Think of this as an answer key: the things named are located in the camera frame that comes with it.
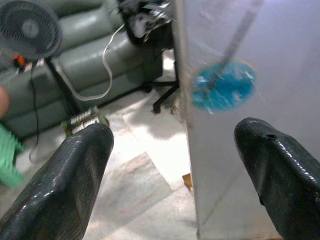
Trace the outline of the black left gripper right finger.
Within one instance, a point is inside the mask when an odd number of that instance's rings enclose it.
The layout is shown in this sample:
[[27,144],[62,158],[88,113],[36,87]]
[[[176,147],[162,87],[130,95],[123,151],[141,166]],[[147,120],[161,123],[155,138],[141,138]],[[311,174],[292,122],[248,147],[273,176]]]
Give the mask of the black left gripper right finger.
[[234,129],[259,202],[284,240],[320,238],[320,163],[295,138],[247,117]]

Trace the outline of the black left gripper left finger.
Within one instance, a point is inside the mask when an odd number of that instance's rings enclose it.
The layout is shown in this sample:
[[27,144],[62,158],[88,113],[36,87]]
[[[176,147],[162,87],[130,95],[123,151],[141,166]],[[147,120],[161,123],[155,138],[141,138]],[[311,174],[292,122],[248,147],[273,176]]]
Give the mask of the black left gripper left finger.
[[66,138],[1,218],[1,239],[81,240],[113,146],[103,123]]

